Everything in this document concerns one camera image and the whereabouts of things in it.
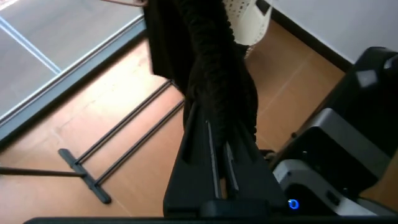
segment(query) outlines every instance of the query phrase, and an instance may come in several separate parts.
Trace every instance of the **white basket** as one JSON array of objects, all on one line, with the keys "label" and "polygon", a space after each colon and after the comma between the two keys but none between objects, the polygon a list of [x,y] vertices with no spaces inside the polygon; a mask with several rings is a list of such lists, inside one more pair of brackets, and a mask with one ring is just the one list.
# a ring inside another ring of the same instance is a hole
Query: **white basket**
[{"label": "white basket", "polygon": [[256,6],[256,0],[223,0],[231,28],[234,30],[235,42],[251,46],[249,55],[266,34],[271,20],[272,2],[265,15]]}]

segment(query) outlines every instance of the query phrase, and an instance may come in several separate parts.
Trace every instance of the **metal rack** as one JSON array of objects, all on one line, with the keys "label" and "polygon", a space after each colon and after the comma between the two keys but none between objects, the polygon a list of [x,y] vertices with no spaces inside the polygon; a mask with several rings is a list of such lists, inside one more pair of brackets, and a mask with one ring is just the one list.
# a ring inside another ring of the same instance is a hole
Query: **metal rack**
[{"label": "metal rack", "polygon": [[59,149],[58,153],[68,163],[68,165],[74,170],[74,172],[63,172],[55,170],[35,170],[35,169],[18,169],[10,167],[0,167],[0,174],[3,175],[46,175],[56,177],[80,177],[86,183],[88,188],[94,192],[94,194],[103,203],[111,203],[111,197],[103,190],[101,185],[115,172],[121,165],[123,165],[127,159],[132,156],[139,148],[153,135],[155,134],[176,112],[178,112],[183,106],[183,100],[177,103],[162,119],[160,119],[148,132],[143,135],[133,146],[131,146],[119,159],[117,159],[103,174],[97,179],[83,167],[83,163],[91,157],[96,151],[98,151],[105,143],[107,143],[115,134],[122,130],[132,119],[134,119],[142,110],[144,110],[150,103],[152,103],[159,95],[161,95],[166,89],[174,86],[174,84],[168,80],[163,85],[158,87],[152,94],[150,94],[142,103],[134,108],[127,116],[125,116],[118,124],[116,124],[111,130],[109,130],[104,136],[102,136],[96,143],[94,143],[87,151],[85,151],[80,157],[75,158],[68,149]]}]

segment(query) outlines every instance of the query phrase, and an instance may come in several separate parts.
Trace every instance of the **blue glowing light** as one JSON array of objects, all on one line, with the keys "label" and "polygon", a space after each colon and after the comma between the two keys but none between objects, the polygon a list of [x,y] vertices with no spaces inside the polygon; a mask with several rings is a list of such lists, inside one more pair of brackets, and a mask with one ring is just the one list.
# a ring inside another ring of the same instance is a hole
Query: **blue glowing light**
[{"label": "blue glowing light", "polygon": [[289,207],[293,210],[299,209],[299,207],[300,207],[299,201],[297,201],[297,200],[290,199],[290,200],[288,200],[288,203],[289,203]]}]

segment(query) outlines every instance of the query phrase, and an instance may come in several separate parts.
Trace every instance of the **orange tile floor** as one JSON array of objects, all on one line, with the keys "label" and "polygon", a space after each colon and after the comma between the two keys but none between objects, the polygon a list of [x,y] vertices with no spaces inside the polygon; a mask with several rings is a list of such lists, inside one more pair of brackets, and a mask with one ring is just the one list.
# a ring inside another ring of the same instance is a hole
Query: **orange tile floor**
[{"label": "orange tile floor", "polygon": [[[258,145],[278,151],[343,76],[343,72],[271,22],[247,59],[259,93]],[[70,170],[59,148],[81,155],[165,80],[151,75],[147,41],[10,145],[0,164]],[[87,160],[98,177],[173,108],[182,95],[170,87]],[[47,216],[162,216],[162,200],[183,134],[182,110],[146,142],[103,187],[102,204],[81,179],[0,177],[1,223]]]}]

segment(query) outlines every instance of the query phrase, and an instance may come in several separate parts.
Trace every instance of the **black cloth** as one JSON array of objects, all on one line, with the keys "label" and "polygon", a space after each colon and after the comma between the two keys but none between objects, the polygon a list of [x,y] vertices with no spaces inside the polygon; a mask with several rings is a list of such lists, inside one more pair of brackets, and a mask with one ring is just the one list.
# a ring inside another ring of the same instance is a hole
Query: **black cloth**
[{"label": "black cloth", "polygon": [[153,73],[185,95],[184,124],[199,101],[214,117],[217,146],[237,121],[255,139],[257,91],[222,0],[150,0],[144,16]]}]

